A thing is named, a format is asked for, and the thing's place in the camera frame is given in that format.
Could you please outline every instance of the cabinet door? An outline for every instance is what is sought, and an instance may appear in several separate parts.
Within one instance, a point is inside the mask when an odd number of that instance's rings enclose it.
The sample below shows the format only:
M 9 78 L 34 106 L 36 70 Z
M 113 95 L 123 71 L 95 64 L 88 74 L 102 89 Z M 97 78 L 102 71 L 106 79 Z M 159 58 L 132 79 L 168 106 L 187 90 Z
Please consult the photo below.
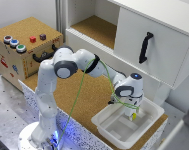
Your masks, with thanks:
M 154 37 L 148 41 L 147 61 L 140 64 L 139 56 L 147 32 Z M 189 36 L 120 9 L 114 54 L 134 66 L 173 86 L 188 48 Z

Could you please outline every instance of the green wire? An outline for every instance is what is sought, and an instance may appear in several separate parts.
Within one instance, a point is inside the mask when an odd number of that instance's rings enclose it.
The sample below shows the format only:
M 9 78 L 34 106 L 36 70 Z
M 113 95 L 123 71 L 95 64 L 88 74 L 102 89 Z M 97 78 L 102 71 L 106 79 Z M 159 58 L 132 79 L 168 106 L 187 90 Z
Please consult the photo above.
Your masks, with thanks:
M 72 112 L 73 112 L 74 107 L 75 107 L 75 105 L 76 105 L 76 103 L 77 103 L 77 99 L 78 99 L 79 94 L 80 94 L 80 91 L 81 91 L 81 87 L 82 87 L 82 84 L 83 84 L 83 81 L 84 81 L 84 75 L 85 75 L 85 73 L 86 73 L 86 70 L 88 69 L 88 66 L 91 64 L 91 62 L 93 62 L 94 60 L 95 60 L 95 59 L 92 59 L 91 61 L 89 61 L 88 64 L 87 64 L 87 66 L 86 66 L 86 69 L 84 70 L 83 77 L 82 77 L 82 80 L 81 80 L 81 83 L 80 83 L 80 86 L 79 86 L 79 91 L 78 91 L 77 96 L 76 96 L 76 99 L 75 99 L 75 101 L 74 101 L 74 103 L 73 103 L 72 109 L 71 109 L 70 114 L 69 114 L 69 118 L 68 118 L 67 123 L 66 123 L 66 125 L 65 125 L 65 128 L 63 129 L 63 132 L 62 132 L 62 134 L 61 134 L 61 136 L 60 136 L 60 138 L 59 138 L 59 141 L 58 141 L 57 146 L 59 145 L 59 143 L 60 143 L 60 141 L 61 141 L 61 139 L 62 139 L 62 137 L 63 137 L 63 134 L 65 133 L 65 130 L 66 130 L 67 125 L 68 125 L 68 123 L 69 123 L 69 121 L 70 121 Z M 111 79 L 110 79 L 110 76 L 109 76 L 109 72 L 108 72 L 108 69 L 107 69 L 105 63 L 104 63 L 103 61 L 101 61 L 101 60 L 100 60 L 100 62 L 103 64 L 104 68 L 105 68 L 106 71 L 107 71 L 107 75 L 108 75 L 108 79 L 109 79 L 111 91 L 112 91 L 112 94 L 114 95 L 114 97 L 118 100 L 117 103 L 120 103 L 120 104 L 122 104 L 122 105 L 124 105 L 124 106 L 126 106 L 126 107 L 129 107 L 129 108 L 132 108 L 132 109 L 138 109 L 139 107 L 137 107 L 137 106 L 135 106 L 135 105 L 128 104 L 128 103 L 123 103 L 123 102 L 120 101 L 120 99 L 116 96 L 116 94 L 115 94 L 115 92 L 114 92 L 114 90 L 113 90 L 112 82 L 111 82 Z

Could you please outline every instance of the sink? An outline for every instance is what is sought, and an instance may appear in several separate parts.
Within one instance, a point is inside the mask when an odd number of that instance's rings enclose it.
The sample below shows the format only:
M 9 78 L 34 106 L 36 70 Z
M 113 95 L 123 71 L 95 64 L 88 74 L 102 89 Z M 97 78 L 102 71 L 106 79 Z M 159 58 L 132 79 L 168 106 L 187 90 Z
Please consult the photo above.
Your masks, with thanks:
M 128 119 L 125 109 L 121 104 L 109 105 L 91 119 L 99 133 L 120 149 L 131 148 L 164 113 L 163 108 L 147 98 L 135 120 Z

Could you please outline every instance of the cardboard box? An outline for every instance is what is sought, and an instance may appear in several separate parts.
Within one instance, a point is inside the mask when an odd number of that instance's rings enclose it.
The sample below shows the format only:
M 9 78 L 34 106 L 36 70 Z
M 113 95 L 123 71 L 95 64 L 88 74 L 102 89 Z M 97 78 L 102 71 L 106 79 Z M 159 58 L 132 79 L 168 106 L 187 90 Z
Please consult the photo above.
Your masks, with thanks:
M 45 34 L 46 40 L 41 40 L 40 35 Z M 10 45 L 4 43 L 4 37 L 10 35 L 25 45 L 27 51 L 17 53 Z M 30 42 L 30 37 L 35 36 L 36 42 Z M 27 79 L 38 71 L 40 63 L 32 55 L 42 57 L 53 52 L 52 45 L 63 45 L 63 35 L 39 20 L 30 17 L 0 29 L 0 73 L 22 91 L 18 79 Z

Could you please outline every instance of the red object on box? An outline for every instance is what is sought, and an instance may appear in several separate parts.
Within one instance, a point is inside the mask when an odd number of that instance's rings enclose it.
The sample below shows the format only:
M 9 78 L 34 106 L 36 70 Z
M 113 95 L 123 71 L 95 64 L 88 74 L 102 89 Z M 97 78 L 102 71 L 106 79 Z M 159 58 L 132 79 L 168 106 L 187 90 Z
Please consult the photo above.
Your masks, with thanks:
M 36 37 L 35 36 L 30 36 L 30 42 L 35 43 L 36 42 Z

